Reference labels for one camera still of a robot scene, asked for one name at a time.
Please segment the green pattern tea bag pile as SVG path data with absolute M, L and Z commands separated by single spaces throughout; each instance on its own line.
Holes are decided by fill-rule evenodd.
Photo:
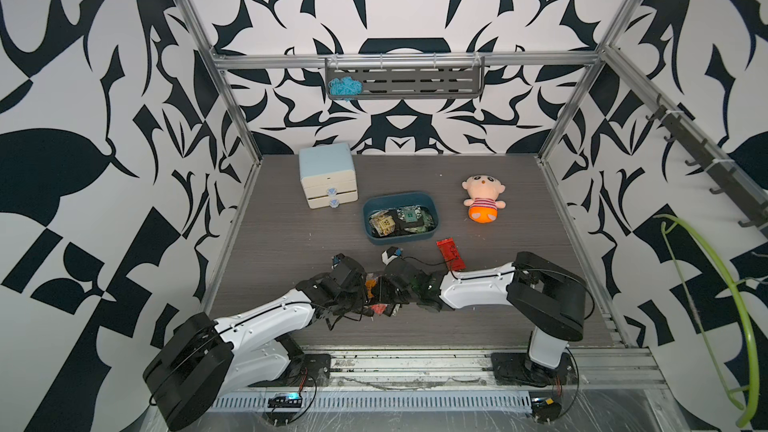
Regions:
M 386 277 L 367 278 L 365 290 L 365 314 L 371 317 L 391 317 L 400 307 L 400 289 Z

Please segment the red long tea sachet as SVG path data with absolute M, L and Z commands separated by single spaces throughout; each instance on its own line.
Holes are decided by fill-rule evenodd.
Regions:
M 466 269 L 466 264 L 461 257 L 453 238 L 439 240 L 436 242 L 436 245 L 441 253 L 444 264 L 449 271 L 462 272 Z

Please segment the yellow label tea bag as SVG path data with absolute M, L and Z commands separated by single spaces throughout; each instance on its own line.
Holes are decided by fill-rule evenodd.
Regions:
M 397 223 L 388 210 L 377 211 L 369 217 L 371 234 L 377 238 L 388 237 L 397 230 Z

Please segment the green label tea bag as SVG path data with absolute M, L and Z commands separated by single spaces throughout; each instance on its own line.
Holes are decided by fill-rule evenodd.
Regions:
M 406 206 L 396 209 L 399 230 L 405 234 L 425 234 L 436 228 L 436 221 L 427 207 Z

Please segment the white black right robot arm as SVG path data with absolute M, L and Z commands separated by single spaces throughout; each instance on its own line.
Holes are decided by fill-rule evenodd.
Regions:
M 533 324 L 527 361 L 554 371 L 573 342 L 584 335 L 586 302 L 591 293 L 584 279 L 532 252 L 512 262 L 476 271 L 424 271 L 395 256 L 366 292 L 367 304 L 387 313 L 414 303 L 434 312 L 477 306 L 509 306 Z

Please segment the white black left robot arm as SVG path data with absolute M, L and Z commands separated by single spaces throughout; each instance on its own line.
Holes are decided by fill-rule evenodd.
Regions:
M 250 311 L 212 319 L 199 312 L 179 327 L 143 372 L 150 403 L 171 431 L 191 425 L 222 393 L 278 379 L 302 353 L 290 333 L 360 310 L 366 272 L 339 254 L 332 268 Z

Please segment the teal plastic storage box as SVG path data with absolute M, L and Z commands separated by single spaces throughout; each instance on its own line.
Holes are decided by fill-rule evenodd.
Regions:
M 395 221 L 397 223 L 396 209 L 401 207 L 406 207 L 406 206 L 414 206 L 414 205 L 427 207 L 431 211 L 436 221 L 436 228 L 433 231 L 425 234 L 405 234 L 399 230 L 399 227 L 397 224 L 397 230 L 388 237 L 377 238 L 371 234 L 369 217 L 373 213 L 377 211 L 388 210 L 391 212 L 392 216 L 395 218 Z M 364 225 L 366 237 L 374 245 L 392 245 L 392 244 L 398 244 L 398 243 L 431 239 L 434 236 L 440 224 L 440 218 L 439 218 L 437 206 L 434 200 L 424 192 L 405 192 L 405 193 L 383 195 L 383 196 L 377 196 L 377 197 L 371 198 L 364 203 L 362 208 L 362 214 L 363 214 L 363 225 Z

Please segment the small blue cream drawer cabinet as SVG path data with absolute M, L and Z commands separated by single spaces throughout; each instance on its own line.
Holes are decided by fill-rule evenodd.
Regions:
M 302 149 L 299 174 L 310 209 L 337 208 L 358 200 L 357 176 L 346 143 Z

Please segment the plush doll orange pants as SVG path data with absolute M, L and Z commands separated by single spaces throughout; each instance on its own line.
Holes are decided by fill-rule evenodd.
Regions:
M 490 175 L 474 175 L 462 182 L 468 194 L 463 204 L 468 208 L 468 217 L 480 224 L 495 222 L 498 211 L 506 207 L 500 195 L 506 190 L 502 182 Z

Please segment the blue crumpled item on shelf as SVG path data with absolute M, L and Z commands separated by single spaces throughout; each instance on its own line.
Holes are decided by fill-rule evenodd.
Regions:
M 351 100 L 362 92 L 363 83 L 350 76 L 333 78 L 328 84 L 328 93 L 335 99 Z

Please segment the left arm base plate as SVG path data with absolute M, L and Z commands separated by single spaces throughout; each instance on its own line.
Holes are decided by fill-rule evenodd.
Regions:
M 305 376 L 313 378 L 318 386 L 325 386 L 329 381 L 330 370 L 330 354 L 306 354 L 294 358 L 277 379 L 256 382 L 252 387 L 298 387 Z

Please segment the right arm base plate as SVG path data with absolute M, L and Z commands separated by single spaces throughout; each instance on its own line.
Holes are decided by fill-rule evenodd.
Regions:
M 533 363 L 524 352 L 494 352 L 490 356 L 491 370 L 498 385 L 518 385 L 544 388 L 577 382 L 576 365 L 566 350 L 555 369 Z

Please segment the grey perforated wall shelf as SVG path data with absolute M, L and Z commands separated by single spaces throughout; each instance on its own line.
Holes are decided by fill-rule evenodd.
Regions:
M 481 58 L 334 58 L 325 61 L 325 88 L 329 98 L 342 100 L 329 95 L 328 84 L 350 76 L 363 83 L 362 94 L 351 100 L 472 99 L 484 89 L 484 69 Z

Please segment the black wall hook rail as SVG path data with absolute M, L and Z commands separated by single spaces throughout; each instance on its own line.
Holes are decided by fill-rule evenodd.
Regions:
M 684 110 L 673 106 L 662 93 L 654 94 L 655 111 L 646 117 L 665 131 L 664 141 L 678 144 L 687 154 L 687 167 L 707 175 L 715 184 L 712 195 L 725 195 L 739 209 L 742 228 L 756 229 L 767 236 L 767 192 L 703 132 Z

